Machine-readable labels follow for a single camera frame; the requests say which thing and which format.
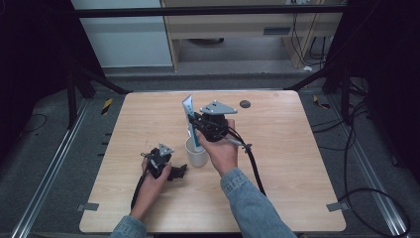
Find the small round object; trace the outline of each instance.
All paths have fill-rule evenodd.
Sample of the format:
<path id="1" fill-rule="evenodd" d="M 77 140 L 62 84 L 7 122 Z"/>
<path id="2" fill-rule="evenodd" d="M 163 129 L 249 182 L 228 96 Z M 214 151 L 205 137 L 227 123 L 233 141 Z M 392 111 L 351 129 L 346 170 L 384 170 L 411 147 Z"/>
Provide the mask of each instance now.
<path id="1" fill-rule="evenodd" d="M 242 101 L 239 103 L 239 105 L 240 105 L 242 108 L 249 108 L 249 107 L 251 107 L 251 102 L 250 102 L 249 100 L 242 100 Z"/>

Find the paper cup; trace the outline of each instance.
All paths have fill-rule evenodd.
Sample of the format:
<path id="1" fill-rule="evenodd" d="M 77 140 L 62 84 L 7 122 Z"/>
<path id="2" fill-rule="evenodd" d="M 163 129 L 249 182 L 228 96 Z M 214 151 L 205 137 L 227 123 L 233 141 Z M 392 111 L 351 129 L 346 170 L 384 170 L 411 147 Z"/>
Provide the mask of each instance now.
<path id="1" fill-rule="evenodd" d="M 193 138 L 190 137 L 186 140 L 185 149 L 186 153 L 188 154 L 189 163 L 193 167 L 202 167 L 206 165 L 207 161 L 209 160 L 209 154 L 207 154 L 206 150 L 202 150 L 201 152 L 194 151 L 194 142 L 192 141 Z"/>

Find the floor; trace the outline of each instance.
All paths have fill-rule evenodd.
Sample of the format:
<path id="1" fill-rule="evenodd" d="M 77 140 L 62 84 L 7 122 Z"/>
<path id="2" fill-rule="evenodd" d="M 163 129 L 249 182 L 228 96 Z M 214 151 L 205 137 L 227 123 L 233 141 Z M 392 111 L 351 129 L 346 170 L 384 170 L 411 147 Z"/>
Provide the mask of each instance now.
<path id="1" fill-rule="evenodd" d="M 319 54 L 321 41 L 314 45 L 313 55 Z M 313 65 L 313 71 L 319 65 Z M 202 89 L 281 89 L 305 78 L 310 71 L 292 67 L 281 40 L 278 38 L 225 39 L 218 44 L 214 40 L 184 41 L 182 43 L 177 72 L 150 72 L 140 76 L 110 76 L 116 84 L 135 91 L 148 90 L 202 90 Z M 363 81 L 355 79 L 360 85 Z M 343 168 L 347 165 L 349 189 L 371 184 L 367 170 L 371 167 L 380 185 L 396 197 L 411 218 L 411 237 L 420 237 L 420 186 L 404 167 L 395 167 L 389 150 L 385 147 L 369 113 L 364 112 L 355 119 L 357 141 L 349 149 L 349 157 L 344 160 L 345 148 L 350 128 L 343 125 L 315 133 L 338 122 L 334 105 L 340 93 L 325 97 L 319 89 L 322 80 L 316 81 L 299 92 L 309 123 L 320 148 L 324 164 L 337 196 L 344 193 Z M 112 133 L 124 95 L 94 84 L 97 94 L 93 100 L 81 99 L 78 106 L 87 108 L 84 119 L 74 133 L 69 148 L 60 144 L 66 136 L 67 111 L 65 91 L 42 99 L 34 109 L 34 116 L 22 134 L 21 140 L 11 151 L 7 170 L 2 169 L 0 177 L 0 237 L 8 237 L 17 226 L 24 212 L 31 207 L 31 200 L 40 184 L 48 184 L 42 193 L 35 216 L 27 220 L 33 237 L 89 237 L 78 229 L 82 212 L 80 204 L 87 202 L 99 170 L 106 145 Z M 330 105 L 314 103 L 313 95 L 318 95 Z M 106 115 L 101 115 L 105 100 L 113 98 Z M 353 105 L 362 99 L 352 96 Z M 57 150 L 62 150 L 62 161 L 52 164 Z M 51 182 L 43 180 L 51 166 Z M 383 210 L 377 205 L 383 197 L 370 193 L 352 198 L 355 210 L 369 224 L 390 234 Z M 352 211 L 344 211 L 348 227 L 339 234 L 305 234 L 308 237 L 380 237 L 363 226 Z M 175 237 L 165 235 L 158 237 Z"/>

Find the denim sleeve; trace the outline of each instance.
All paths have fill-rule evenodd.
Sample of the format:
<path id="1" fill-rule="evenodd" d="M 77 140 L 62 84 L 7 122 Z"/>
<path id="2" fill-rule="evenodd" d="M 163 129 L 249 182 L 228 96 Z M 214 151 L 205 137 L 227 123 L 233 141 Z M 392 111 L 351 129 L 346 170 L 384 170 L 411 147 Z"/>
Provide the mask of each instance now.
<path id="1" fill-rule="evenodd" d="M 146 237 L 146 226 L 133 216 L 124 216 L 111 233 L 111 238 L 143 238 Z"/>
<path id="2" fill-rule="evenodd" d="M 220 184 L 244 238 L 296 237 L 281 220 L 271 202 L 240 169 L 234 168 L 225 173 Z"/>

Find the hand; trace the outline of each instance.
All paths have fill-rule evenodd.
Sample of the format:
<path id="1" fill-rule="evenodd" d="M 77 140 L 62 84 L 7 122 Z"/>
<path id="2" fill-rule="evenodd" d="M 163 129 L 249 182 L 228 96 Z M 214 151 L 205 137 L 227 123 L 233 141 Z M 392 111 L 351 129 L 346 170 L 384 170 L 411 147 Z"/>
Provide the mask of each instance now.
<path id="1" fill-rule="evenodd" d="M 235 121 L 228 119 L 228 126 L 235 129 Z M 220 177 L 238 166 L 238 146 L 226 139 L 218 142 L 208 142 L 200 131 L 196 130 L 198 141 L 206 149 L 213 167 L 219 172 Z"/>
<path id="2" fill-rule="evenodd" d="M 146 168 L 148 159 L 144 158 L 142 167 L 143 171 Z M 159 178 L 154 178 L 152 174 L 147 174 L 145 180 L 140 187 L 139 195 L 137 196 L 136 205 L 130 212 L 131 216 L 136 217 L 142 222 L 145 221 L 146 214 L 149 208 L 154 204 L 155 200 L 160 195 L 161 189 L 163 188 L 164 182 L 170 174 L 172 168 L 170 162 L 164 167 Z"/>

